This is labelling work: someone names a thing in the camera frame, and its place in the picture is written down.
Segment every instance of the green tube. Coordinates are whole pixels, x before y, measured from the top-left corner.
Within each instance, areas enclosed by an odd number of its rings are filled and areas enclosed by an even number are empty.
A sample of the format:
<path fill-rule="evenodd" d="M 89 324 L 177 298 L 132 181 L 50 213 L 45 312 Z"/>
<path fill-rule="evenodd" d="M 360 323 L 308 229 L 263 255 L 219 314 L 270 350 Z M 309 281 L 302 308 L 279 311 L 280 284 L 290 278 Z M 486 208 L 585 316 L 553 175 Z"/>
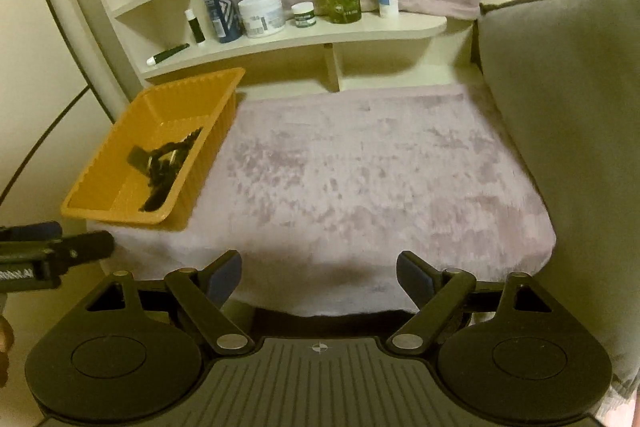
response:
<path fill-rule="evenodd" d="M 147 66 L 155 66 L 158 62 L 162 62 L 163 60 L 167 60 L 169 57 L 173 57 L 178 52 L 185 50 L 189 47 L 188 44 L 180 44 L 180 46 L 176 46 L 175 48 L 171 48 L 170 50 L 165 50 L 160 52 L 158 55 L 154 55 L 147 62 Z"/>

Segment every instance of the shelf support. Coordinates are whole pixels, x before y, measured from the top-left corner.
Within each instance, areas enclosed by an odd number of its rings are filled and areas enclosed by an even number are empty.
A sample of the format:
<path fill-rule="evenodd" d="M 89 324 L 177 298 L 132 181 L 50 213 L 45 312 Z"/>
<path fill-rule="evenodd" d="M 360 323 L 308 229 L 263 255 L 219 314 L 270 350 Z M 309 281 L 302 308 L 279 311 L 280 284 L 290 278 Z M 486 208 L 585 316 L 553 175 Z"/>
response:
<path fill-rule="evenodd" d="M 335 49 L 333 44 L 329 43 L 324 45 L 323 53 L 327 73 L 327 83 L 324 87 L 326 87 L 329 92 L 339 92 L 343 74 L 342 62 L 338 51 Z"/>

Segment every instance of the small white jar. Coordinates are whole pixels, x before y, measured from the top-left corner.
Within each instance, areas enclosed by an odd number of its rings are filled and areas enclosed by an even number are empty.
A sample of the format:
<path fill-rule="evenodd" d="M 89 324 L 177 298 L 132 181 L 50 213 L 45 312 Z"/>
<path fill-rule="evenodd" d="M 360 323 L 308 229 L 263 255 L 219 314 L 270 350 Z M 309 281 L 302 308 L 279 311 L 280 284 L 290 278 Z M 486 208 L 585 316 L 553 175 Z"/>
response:
<path fill-rule="evenodd" d="M 241 0 L 238 9 L 247 37 L 267 37 L 284 29 L 281 0 Z"/>
<path fill-rule="evenodd" d="M 298 28 L 309 28 L 316 24 L 314 4 L 311 1 L 299 2 L 291 7 Z"/>

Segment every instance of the orange plastic basket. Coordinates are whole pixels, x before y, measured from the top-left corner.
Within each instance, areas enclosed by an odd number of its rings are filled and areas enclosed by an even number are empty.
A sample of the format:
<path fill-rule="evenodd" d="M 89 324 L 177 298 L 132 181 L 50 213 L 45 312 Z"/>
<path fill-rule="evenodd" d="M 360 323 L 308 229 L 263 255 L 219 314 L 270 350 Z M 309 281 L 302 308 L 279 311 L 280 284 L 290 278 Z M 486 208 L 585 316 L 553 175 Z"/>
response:
<path fill-rule="evenodd" d="M 236 117 L 236 86 L 244 70 L 217 71 L 150 87 L 111 129 L 61 207 L 63 216 L 153 229 L 186 227 L 213 160 Z M 202 127 L 164 204 L 139 209 L 148 178 L 127 163 L 134 146 L 150 151 Z"/>

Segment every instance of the blue spray bottle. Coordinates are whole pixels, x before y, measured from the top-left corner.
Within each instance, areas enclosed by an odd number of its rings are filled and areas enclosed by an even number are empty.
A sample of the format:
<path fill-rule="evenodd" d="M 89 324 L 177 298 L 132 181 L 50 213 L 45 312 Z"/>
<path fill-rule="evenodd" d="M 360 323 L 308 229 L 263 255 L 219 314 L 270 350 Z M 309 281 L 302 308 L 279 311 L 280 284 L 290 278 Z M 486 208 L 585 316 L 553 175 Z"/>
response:
<path fill-rule="evenodd" d="M 240 17 L 233 0 L 204 0 L 220 42 L 231 42 L 242 35 Z"/>

